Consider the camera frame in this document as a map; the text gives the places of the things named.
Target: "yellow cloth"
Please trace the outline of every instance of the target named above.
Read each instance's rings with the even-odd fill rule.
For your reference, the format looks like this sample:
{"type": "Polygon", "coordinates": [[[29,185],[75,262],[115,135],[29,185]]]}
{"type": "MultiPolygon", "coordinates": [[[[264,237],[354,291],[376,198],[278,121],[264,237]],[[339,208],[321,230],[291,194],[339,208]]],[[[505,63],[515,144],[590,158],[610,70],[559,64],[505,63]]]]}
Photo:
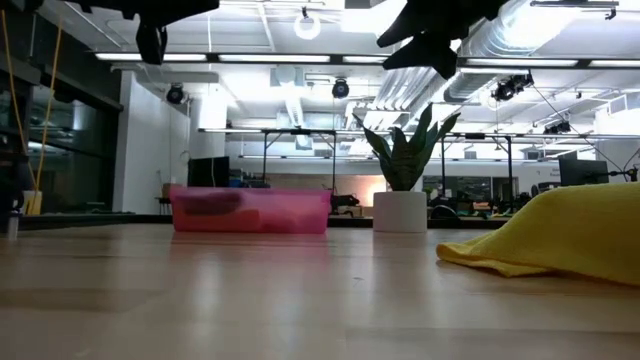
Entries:
{"type": "Polygon", "coordinates": [[[499,230],[437,253],[522,276],[571,272],[640,286],[640,183],[576,186],[535,197],[499,230]]]}

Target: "security camera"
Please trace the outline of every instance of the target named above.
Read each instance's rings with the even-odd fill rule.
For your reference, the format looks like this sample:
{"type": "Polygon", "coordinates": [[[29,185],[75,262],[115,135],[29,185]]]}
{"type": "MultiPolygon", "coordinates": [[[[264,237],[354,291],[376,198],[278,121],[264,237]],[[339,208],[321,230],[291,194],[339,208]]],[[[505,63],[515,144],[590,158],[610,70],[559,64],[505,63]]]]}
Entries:
{"type": "Polygon", "coordinates": [[[333,85],[331,93],[336,99],[344,99],[349,96],[349,85],[347,85],[347,80],[336,79],[336,83],[333,85]]]}
{"type": "Polygon", "coordinates": [[[189,94],[183,90],[182,83],[173,83],[167,91],[167,101],[174,105],[184,104],[189,100],[189,94]]]}

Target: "ceiling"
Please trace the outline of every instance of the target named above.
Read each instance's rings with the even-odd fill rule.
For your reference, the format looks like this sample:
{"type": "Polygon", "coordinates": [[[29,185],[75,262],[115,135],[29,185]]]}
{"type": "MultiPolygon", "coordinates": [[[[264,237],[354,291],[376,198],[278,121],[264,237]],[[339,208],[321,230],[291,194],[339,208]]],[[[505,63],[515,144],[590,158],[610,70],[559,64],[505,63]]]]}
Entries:
{"type": "MultiPolygon", "coordinates": [[[[367,10],[345,10],[344,1],[326,3],[326,6],[310,6],[309,12],[321,19],[321,31],[315,39],[304,40],[294,32],[294,22],[300,13],[297,3],[287,6],[278,2],[276,7],[273,2],[225,1],[216,11],[170,25],[167,52],[358,55],[392,52],[393,49],[379,49],[376,46],[376,33],[386,28],[385,24],[394,16],[391,19],[388,17],[393,14],[377,14],[376,18],[372,18],[373,15],[364,15],[367,10]]],[[[396,9],[404,5],[403,0],[386,0],[385,3],[396,9]]],[[[76,5],[52,0],[47,0],[40,11],[52,21],[59,15],[62,16],[65,30],[94,51],[136,51],[135,33],[138,24],[136,21],[123,20],[117,12],[95,9],[93,14],[83,14],[76,5]]],[[[607,9],[579,10],[573,21],[531,55],[545,58],[640,58],[640,42],[637,41],[640,38],[640,1],[620,0],[618,15],[613,20],[604,19],[608,13],[607,9]]],[[[535,34],[537,26],[545,24],[533,24],[526,29],[527,34],[535,34]]],[[[266,64],[165,64],[161,69],[146,66],[145,71],[154,81],[160,82],[162,74],[168,71],[218,73],[221,84],[229,93],[228,117],[234,121],[234,125],[242,126],[242,121],[273,119],[278,112],[285,111],[286,94],[269,86],[274,67],[266,64]]],[[[349,102],[365,97],[373,99],[385,85],[385,80],[388,80],[388,74],[378,66],[296,67],[306,74],[321,74],[330,78],[346,77],[352,88],[350,98],[334,100],[330,94],[331,84],[307,81],[307,86],[300,95],[305,113],[344,115],[349,102]]],[[[587,131],[592,127],[596,109],[606,106],[608,100],[619,97],[623,91],[640,90],[638,71],[535,70],[532,75],[540,92],[528,88],[513,100],[501,103],[497,111],[489,98],[491,88],[477,91],[460,108],[462,121],[456,129],[493,132],[498,122],[497,128],[503,131],[541,132],[542,127],[534,129],[532,124],[543,126],[554,119],[556,110],[562,112],[570,109],[572,122],[587,131]]],[[[406,80],[405,85],[408,85],[411,79],[408,77],[406,80]]],[[[424,94],[427,87],[418,90],[421,90],[418,95],[424,94]]],[[[415,99],[407,110],[415,112],[424,108],[421,98],[415,99]]]]}

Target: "snake plant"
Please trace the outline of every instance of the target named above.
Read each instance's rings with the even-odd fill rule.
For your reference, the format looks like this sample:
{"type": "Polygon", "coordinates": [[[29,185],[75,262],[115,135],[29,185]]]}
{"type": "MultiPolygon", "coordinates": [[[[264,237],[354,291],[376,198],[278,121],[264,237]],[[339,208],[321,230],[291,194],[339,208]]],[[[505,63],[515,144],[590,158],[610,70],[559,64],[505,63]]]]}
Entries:
{"type": "Polygon", "coordinates": [[[433,104],[430,104],[420,116],[418,128],[409,141],[402,129],[394,127],[391,130],[393,150],[382,136],[367,129],[362,120],[353,115],[364,129],[367,141],[380,160],[382,173],[393,191],[411,191],[431,159],[434,146],[453,129],[460,116],[459,113],[453,114],[443,121],[441,128],[435,124],[429,129],[432,110],[433,104]]]}

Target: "potted plant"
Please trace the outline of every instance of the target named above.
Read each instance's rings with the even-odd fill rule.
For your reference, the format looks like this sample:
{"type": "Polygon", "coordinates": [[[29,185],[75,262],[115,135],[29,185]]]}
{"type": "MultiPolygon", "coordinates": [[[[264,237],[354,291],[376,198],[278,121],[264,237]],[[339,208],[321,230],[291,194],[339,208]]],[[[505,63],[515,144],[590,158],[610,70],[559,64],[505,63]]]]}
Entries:
{"type": "Polygon", "coordinates": [[[442,127],[431,125],[433,104],[420,116],[413,137],[407,141],[402,129],[391,130],[393,149],[382,137],[367,129],[356,115],[356,121],[364,129],[373,153],[380,160],[380,167],[392,192],[375,193],[373,198],[373,228],[381,232],[421,233],[427,231],[427,194],[412,191],[422,177],[424,167],[431,159],[434,146],[453,129],[459,113],[449,116],[442,127]]]}

